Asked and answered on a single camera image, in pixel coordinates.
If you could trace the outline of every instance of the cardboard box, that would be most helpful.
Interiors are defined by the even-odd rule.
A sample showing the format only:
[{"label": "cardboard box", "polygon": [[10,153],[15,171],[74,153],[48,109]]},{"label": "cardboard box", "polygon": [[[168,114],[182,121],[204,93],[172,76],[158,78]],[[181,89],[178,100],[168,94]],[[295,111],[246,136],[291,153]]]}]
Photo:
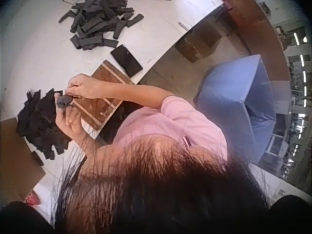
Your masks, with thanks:
[{"label": "cardboard box", "polygon": [[24,138],[16,134],[17,120],[0,122],[0,203],[24,201],[45,175],[33,161]]},{"label": "cardboard box", "polygon": [[196,62],[213,54],[221,38],[221,34],[205,18],[183,36],[175,48],[190,62]]}]

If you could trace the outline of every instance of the black foam piece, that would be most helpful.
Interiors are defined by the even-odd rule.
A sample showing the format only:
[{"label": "black foam piece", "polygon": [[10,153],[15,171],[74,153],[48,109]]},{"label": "black foam piece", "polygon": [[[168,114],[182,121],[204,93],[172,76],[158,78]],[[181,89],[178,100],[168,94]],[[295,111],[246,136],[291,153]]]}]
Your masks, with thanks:
[{"label": "black foam piece", "polygon": [[80,42],[80,45],[82,46],[82,48],[84,48],[86,45],[90,45],[90,44],[101,44],[102,39],[103,39],[103,36],[98,35],[98,36],[94,36],[91,38],[80,39],[79,42]]},{"label": "black foam piece", "polygon": [[43,151],[43,154],[45,156],[45,159],[50,159],[50,160],[55,159],[55,154],[54,154],[54,151],[52,151],[52,150]]},{"label": "black foam piece", "polygon": [[102,23],[99,23],[98,25],[94,26],[93,28],[91,28],[88,32],[87,35],[91,35],[97,31],[101,31],[104,32],[105,27],[107,26],[107,22],[103,21]]},{"label": "black foam piece", "polygon": [[116,14],[121,16],[124,13],[127,12],[134,12],[134,9],[132,7],[128,7],[128,8],[119,8],[115,10]]},{"label": "black foam piece", "polygon": [[131,26],[140,22],[142,19],[144,19],[144,16],[142,14],[137,14],[132,20],[127,21],[127,27],[130,28]]},{"label": "black foam piece", "polygon": [[134,15],[133,12],[126,12],[123,16],[122,16],[122,20],[128,21],[132,16]]},{"label": "black foam piece", "polygon": [[83,32],[83,30],[81,29],[81,27],[79,25],[77,26],[76,31],[78,33],[79,38],[85,38],[86,37],[86,34]]},{"label": "black foam piece", "polygon": [[121,31],[126,26],[126,23],[127,23],[127,21],[124,21],[124,20],[119,20],[118,21],[118,23],[116,25],[116,28],[114,30],[114,35],[113,35],[114,39],[118,39],[119,38]]},{"label": "black foam piece", "polygon": [[74,22],[73,22],[73,24],[72,24],[72,26],[71,26],[71,30],[70,30],[70,31],[71,31],[72,33],[75,33],[76,30],[77,30],[77,26],[78,26],[78,25],[80,25],[80,26],[85,25],[85,22],[86,22],[86,19],[85,19],[85,17],[83,16],[82,11],[79,11],[79,12],[77,13],[77,15],[75,16],[75,18],[74,18]]},{"label": "black foam piece", "polygon": [[27,92],[27,101],[24,108],[18,114],[16,132],[21,137],[26,137],[29,143],[37,150],[44,152],[45,157],[52,159],[52,145],[58,149],[58,153],[68,148],[71,139],[64,135],[55,124],[54,90],[51,89],[45,97],[40,99],[40,91]]},{"label": "black foam piece", "polygon": [[118,43],[119,43],[119,41],[117,41],[117,40],[111,40],[111,39],[103,38],[103,45],[104,46],[116,48]]},{"label": "black foam piece", "polygon": [[85,3],[76,3],[76,5],[72,6],[72,9],[80,10],[80,9],[84,8],[84,4]]},{"label": "black foam piece", "polygon": [[60,96],[57,99],[57,106],[61,109],[65,109],[67,106],[70,106],[73,98],[71,96]]},{"label": "black foam piece", "polygon": [[116,16],[117,14],[109,7],[109,4],[106,0],[101,1],[100,5],[102,6],[104,13],[107,19],[111,19],[112,17]]},{"label": "black foam piece", "polygon": [[89,20],[87,23],[85,23],[81,29],[84,31],[84,32],[88,32],[91,28],[93,28],[94,26],[96,26],[97,24],[99,23],[102,23],[103,22],[103,19],[101,18],[98,18],[98,17],[95,17],[91,20]]},{"label": "black foam piece", "polygon": [[46,96],[37,102],[35,110],[38,111],[49,123],[55,122],[54,89],[47,92]]},{"label": "black foam piece", "polygon": [[82,49],[83,50],[92,50],[92,49],[94,49],[97,46],[98,46],[98,44],[89,44],[89,45],[83,46]]},{"label": "black foam piece", "polygon": [[33,159],[33,161],[36,162],[38,166],[42,167],[44,165],[43,161],[41,160],[36,151],[31,152],[31,158]]},{"label": "black foam piece", "polygon": [[73,11],[71,11],[71,10],[69,10],[68,12],[66,12],[66,14],[65,15],[63,15],[60,19],[59,19],[59,21],[58,21],[58,23],[62,23],[64,20],[66,20],[68,17],[75,17],[76,16],[76,14],[73,12]]},{"label": "black foam piece", "polygon": [[92,12],[103,11],[103,8],[100,5],[91,5],[87,8],[84,8],[84,10],[86,11],[86,13],[92,13]]},{"label": "black foam piece", "polygon": [[70,41],[72,42],[72,44],[74,45],[74,47],[76,49],[81,49],[81,45],[80,45],[80,42],[79,42],[79,38],[78,36],[75,34],[73,35],[72,38],[70,38]]}]

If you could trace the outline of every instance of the white table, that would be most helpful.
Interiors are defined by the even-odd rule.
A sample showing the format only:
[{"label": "white table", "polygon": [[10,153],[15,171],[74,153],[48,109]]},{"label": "white table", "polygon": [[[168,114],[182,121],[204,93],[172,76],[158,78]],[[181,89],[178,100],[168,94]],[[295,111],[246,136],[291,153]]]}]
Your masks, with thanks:
[{"label": "white table", "polygon": [[[125,28],[119,37],[119,44],[125,44],[143,67],[132,81],[137,84],[186,33],[179,22],[191,29],[221,5],[222,0],[129,0],[128,6],[145,16],[138,24]],[[78,73],[91,75],[105,59],[122,71],[110,55],[112,48],[97,47],[91,51],[74,48],[69,41],[73,36],[69,31],[73,19],[58,24],[70,7],[61,0],[28,0],[8,24],[1,36],[1,83],[6,87],[1,119],[17,116],[26,101],[27,91],[41,89],[43,96],[51,88],[63,90],[70,77]],[[113,32],[109,32],[104,37],[111,39],[112,35]],[[70,161],[83,157],[74,142],[64,154],[56,154],[54,161],[45,160],[41,152],[38,155],[44,162],[46,176],[50,176],[42,181],[49,181],[48,184],[53,178],[61,177]],[[49,187],[48,184],[40,182],[38,190]]]}]

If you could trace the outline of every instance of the brown wooden board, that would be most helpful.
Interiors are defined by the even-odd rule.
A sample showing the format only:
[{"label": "brown wooden board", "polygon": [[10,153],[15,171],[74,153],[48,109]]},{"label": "brown wooden board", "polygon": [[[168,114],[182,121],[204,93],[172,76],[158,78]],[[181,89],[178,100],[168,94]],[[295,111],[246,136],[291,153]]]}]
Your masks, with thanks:
[{"label": "brown wooden board", "polygon": [[[132,81],[119,71],[109,61],[105,60],[91,77],[114,83],[133,84]],[[80,109],[81,117],[94,130],[99,130],[109,120],[122,100],[109,99],[75,99],[74,105]]]}]

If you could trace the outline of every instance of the wooden strip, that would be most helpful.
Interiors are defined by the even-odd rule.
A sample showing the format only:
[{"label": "wooden strip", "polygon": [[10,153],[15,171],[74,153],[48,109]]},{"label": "wooden strip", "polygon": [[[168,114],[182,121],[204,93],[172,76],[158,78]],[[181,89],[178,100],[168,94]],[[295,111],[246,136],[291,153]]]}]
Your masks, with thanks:
[{"label": "wooden strip", "polygon": [[120,83],[125,84],[126,82],[123,81],[123,79],[121,79],[119,76],[117,76],[117,74],[115,72],[113,72],[108,66],[106,66],[106,64],[102,64],[103,67],[106,68],[107,71],[109,71],[114,77],[116,77]]},{"label": "wooden strip", "polygon": [[121,78],[126,84],[133,84],[129,77],[124,75],[120,70],[118,70],[113,64],[109,61],[105,60],[104,63],[107,67],[109,67],[119,78]]},{"label": "wooden strip", "polygon": [[101,122],[98,121],[96,118],[94,118],[86,109],[84,109],[76,100],[73,101],[73,103],[81,109],[84,113],[86,113],[97,125],[101,126]]},{"label": "wooden strip", "polygon": [[103,127],[105,126],[105,124],[109,121],[109,119],[112,117],[112,115],[114,114],[114,112],[118,109],[118,107],[122,104],[122,101],[120,101],[118,103],[118,105],[116,105],[116,107],[112,110],[112,112],[109,114],[109,116],[106,118],[106,120],[103,122],[101,129],[103,129]]},{"label": "wooden strip", "polygon": [[107,98],[103,98],[103,100],[107,103],[107,104],[109,104],[111,107],[115,107]]}]

